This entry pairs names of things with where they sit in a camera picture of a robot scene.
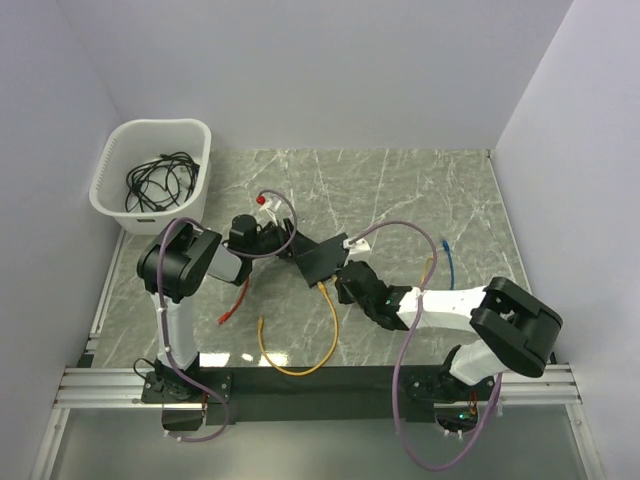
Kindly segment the yellow ethernet cable long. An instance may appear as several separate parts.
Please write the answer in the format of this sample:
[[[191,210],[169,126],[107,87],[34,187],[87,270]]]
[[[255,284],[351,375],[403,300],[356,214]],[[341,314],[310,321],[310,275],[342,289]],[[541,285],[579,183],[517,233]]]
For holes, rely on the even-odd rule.
[[[328,289],[325,285],[324,282],[320,281],[316,284],[316,287],[318,288],[318,290],[321,292],[321,294],[323,295],[329,309],[330,312],[332,314],[332,318],[333,318],[333,326],[334,326],[334,333],[333,333],[333,340],[331,343],[331,346],[329,348],[329,350],[327,351],[327,353],[325,354],[325,356],[314,366],[309,367],[305,370],[301,370],[301,371],[294,371],[291,369],[285,369],[280,365],[277,365],[268,355],[266,347],[265,347],[265,343],[264,343],[264,338],[263,338],[263,329],[264,329],[264,324],[265,324],[265,319],[263,316],[260,316],[258,319],[258,324],[257,324],[257,340],[258,340],[258,345],[260,348],[260,352],[261,354],[264,356],[265,360],[267,361],[267,363],[274,368],[276,371],[278,371],[279,373],[289,376],[289,377],[305,377],[305,376],[309,376],[314,374],[315,372],[317,372],[318,370],[320,370],[322,367],[324,367],[326,365],[326,363],[331,359],[331,357],[333,356],[337,346],[338,346],[338,341],[339,341],[339,335],[340,335],[340,320],[338,317],[338,313],[336,310],[336,307],[334,305],[333,300],[331,299],[329,293],[328,293]]]

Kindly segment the black network switch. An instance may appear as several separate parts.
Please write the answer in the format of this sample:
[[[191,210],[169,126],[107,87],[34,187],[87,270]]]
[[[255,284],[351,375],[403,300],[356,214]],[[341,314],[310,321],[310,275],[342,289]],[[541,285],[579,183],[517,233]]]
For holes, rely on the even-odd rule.
[[[310,288],[329,280],[345,264],[348,250],[343,244],[347,239],[346,233],[321,243],[304,235],[296,236],[293,242],[293,260]]]

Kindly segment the yellow ethernet cable short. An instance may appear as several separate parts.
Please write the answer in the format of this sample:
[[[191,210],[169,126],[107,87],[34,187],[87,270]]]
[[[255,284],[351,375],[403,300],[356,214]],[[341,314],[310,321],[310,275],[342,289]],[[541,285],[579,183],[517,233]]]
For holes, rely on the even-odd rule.
[[[434,267],[434,257],[430,256],[426,260],[423,271],[422,271],[422,277],[421,277],[421,283],[420,283],[422,290],[426,289],[426,286],[433,275],[433,267]]]

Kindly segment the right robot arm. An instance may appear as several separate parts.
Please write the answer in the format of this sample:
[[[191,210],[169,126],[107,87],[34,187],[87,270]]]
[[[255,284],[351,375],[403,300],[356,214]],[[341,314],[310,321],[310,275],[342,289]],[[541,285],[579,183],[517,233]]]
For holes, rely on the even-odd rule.
[[[426,290],[387,285],[364,261],[338,270],[341,304],[358,305],[380,327],[394,331],[442,328],[474,333],[456,345],[418,387],[433,400],[451,403],[499,373],[543,375],[563,326],[550,307],[505,277],[466,290]]]

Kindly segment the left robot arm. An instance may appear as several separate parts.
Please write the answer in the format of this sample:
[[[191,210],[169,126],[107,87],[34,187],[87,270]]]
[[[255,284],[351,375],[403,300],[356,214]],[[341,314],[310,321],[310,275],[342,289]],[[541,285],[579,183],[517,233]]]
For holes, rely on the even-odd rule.
[[[156,308],[159,353],[154,364],[158,378],[176,400],[194,399],[201,388],[200,353],[195,344],[191,300],[207,275],[240,288],[233,310],[243,302],[256,258],[293,258],[318,245],[294,230],[293,222],[260,225],[243,214],[231,223],[229,236],[193,222],[174,220],[151,243],[137,263]]]

